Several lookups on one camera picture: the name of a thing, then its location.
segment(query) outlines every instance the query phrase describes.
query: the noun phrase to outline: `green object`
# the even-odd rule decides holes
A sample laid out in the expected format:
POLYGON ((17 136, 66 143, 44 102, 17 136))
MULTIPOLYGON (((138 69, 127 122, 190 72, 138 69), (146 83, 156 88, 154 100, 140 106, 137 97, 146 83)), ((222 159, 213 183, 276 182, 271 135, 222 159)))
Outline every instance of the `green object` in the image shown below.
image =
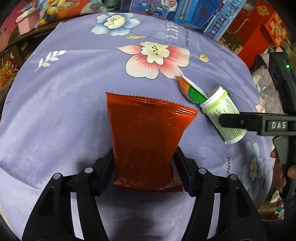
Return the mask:
POLYGON ((198 92, 192 86, 190 86, 188 89, 188 97, 191 102, 197 103, 197 104, 201 104, 207 100, 205 96, 203 96, 200 92, 198 92))

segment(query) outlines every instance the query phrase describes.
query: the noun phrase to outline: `white plastic container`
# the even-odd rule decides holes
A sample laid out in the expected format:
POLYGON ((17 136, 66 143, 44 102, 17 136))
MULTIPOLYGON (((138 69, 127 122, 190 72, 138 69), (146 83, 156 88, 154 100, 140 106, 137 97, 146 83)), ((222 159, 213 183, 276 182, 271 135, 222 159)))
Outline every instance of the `white plastic container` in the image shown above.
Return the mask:
POLYGON ((226 144, 233 144, 241 140, 246 134, 245 129, 224 128, 219 124, 221 114, 239 114, 239 111, 221 86, 208 95, 208 100, 200 104, 202 112, 214 123, 226 144))

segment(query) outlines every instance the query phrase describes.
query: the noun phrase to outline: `blue flower print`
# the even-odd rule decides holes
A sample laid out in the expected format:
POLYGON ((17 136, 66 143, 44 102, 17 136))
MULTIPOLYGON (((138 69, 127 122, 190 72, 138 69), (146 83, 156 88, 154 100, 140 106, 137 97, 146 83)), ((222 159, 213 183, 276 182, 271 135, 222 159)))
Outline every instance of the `blue flower print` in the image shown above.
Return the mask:
POLYGON ((96 18, 97 26, 91 32, 94 34, 107 34, 111 36, 123 36, 130 33, 130 28, 140 24, 133 17, 132 13, 107 13, 96 18))
POLYGON ((266 161, 263 162, 260 157, 260 150, 257 143, 253 146, 250 142, 245 145, 247 154, 247 163, 243 167, 242 183, 250 195, 255 200, 259 193, 259 181, 263 180, 267 175, 266 161))

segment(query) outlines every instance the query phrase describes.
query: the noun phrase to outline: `green stripe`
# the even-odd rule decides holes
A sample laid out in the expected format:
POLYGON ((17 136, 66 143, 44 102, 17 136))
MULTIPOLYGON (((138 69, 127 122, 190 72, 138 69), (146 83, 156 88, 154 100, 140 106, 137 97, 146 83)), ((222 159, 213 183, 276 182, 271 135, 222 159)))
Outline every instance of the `green stripe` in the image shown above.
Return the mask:
POLYGON ((212 111, 213 109, 216 108, 217 105, 219 105, 227 96, 227 91, 224 92, 224 94, 221 96, 220 99, 218 99, 212 106, 210 106, 209 108, 203 110, 202 112, 204 112, 205 114, 212 111))

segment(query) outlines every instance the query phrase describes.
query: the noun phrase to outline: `orange foil wrapper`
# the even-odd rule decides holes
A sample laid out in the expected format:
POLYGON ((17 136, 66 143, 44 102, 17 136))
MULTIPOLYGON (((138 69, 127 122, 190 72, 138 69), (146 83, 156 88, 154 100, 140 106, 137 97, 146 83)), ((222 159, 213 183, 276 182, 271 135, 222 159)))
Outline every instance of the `orange foil wrapper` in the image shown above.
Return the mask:
POLYGON ((172 156, 197 110, 147 97, 107 93, 116 180, 114 185, 182 191, 172 156))

